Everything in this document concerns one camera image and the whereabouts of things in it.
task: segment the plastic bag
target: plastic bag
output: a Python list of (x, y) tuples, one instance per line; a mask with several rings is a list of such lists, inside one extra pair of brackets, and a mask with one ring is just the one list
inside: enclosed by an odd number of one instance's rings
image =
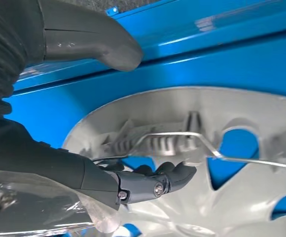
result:
[(94, 228), (112, 233), (116, 210), (48, 178), (0, 171), (0, 236), (51, 236)]

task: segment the prosthetic hand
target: prosthetic hand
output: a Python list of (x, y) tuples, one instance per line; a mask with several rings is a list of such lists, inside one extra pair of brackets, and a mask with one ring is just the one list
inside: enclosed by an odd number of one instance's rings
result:
[(0, 0), (0, 170), (46, 177), (115, 209), (185, 186), (195, 167), (166, 164), (149, 174), (103, 170), (90, 159), (34, 141), (23, 126), (3, 118), (11, 109), (2, 98), (12, 94), (26, 65), (95, 58), (131, 71), (142, 56), (124, 28), (100, 13), (56, 0)]

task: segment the screw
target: screw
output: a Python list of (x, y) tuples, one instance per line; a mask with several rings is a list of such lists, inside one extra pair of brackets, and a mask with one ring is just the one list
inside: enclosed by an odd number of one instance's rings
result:
[(118, 197), (121, 200), (125, 200), (128, 197), (128, 193), (125, 191), (120, 191), (118, 192)]
[(164, 192), (164, 186), (161, 183), (156, 183), (154, 187), (154, 194), (155, 197), (159, 198)]

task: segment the metal wire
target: metal wire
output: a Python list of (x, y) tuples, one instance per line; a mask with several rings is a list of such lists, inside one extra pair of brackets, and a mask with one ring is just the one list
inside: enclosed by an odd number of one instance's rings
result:
[(148, 133), (146, 134), (140, 139), (139, 139), (137, 142), (136, 142), (128, 153), (124, 155), (124, 156), (111, 156), (111, 157), (105, 157), (105, 158), (96, 158), (93, 161), (100, 161), (100, 160), (109, 160), (109, 159), (123, 159), (123, 158), (128, 158), (131, 155), (133, 155), (140, 144), (142, 144), (145, 139), (147, 137), (151, 136), (191, 136), (191, 137), (197, 137), (198, 138), (202, 144), (204, 144), (206, 148), (207, 148), (210, 152), (212, 153), (212, 157), (221, 159), (221, 160), (226, 160), (226, 161), (231, 161), (231, 162), (244, 162), (244, 163), (255, 163), (255, 164), (264, 164), (264, 165), (271, 165), (271, 166), (276, 166), (276, 167), (281, 167), (281, 168), (286, 168), (286, 164), (283, 163), (278, 163), (278, 162), (272, 162), (272, 161), (266, 161), (266, 160), (256, 160), (256, 159), (244, 159), (244, 158), (231, 158), (231, 157), (226, 157), (223, 154), (220, 153), (220, 151), (215, 149), (210, 142), (207, 140), (204, 136), (203, 136), (201, 133), (197, 132), (160, 132), (160, 133)]

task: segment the wheel cover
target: wheel cover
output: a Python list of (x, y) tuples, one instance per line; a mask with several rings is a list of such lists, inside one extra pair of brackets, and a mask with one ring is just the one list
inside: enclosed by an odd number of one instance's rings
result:
[[(201, 115), (207, 139), (217, 147), (223, 135), (243, 128), (259, 141), (260, 159), (286, 163), (286, 97), (215, 87), (175, 87), (128, 96), (91, 112), (75, 126), (63, 148), (97, 158), (107, 134), (118, 134), (128, 119), (142, 124), (182, 121)], [(286, 169), (247, 164), (218, 190), (211, 187), (204, 162), (182, 190), (120, 208), (123, 223), (149, 237), (286, 237), (286, 216), (272, 220), (286, 196)], [(182, 157), (153, 157), (156, 167)]]

